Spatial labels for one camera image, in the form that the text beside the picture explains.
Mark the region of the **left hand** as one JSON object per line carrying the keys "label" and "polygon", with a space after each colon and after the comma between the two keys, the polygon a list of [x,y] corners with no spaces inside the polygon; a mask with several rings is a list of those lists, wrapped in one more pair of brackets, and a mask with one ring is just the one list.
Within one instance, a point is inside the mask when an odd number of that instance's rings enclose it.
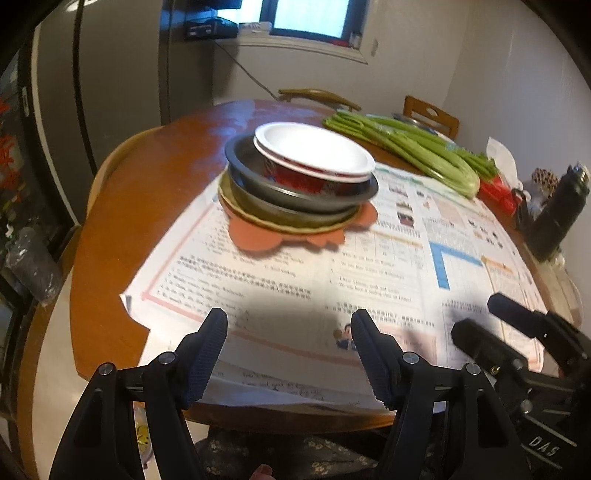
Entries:
{"label": "left hand", "polygon": [[273,469],[269,465],[262,464],[256,468],[249,480],[274,480]]}

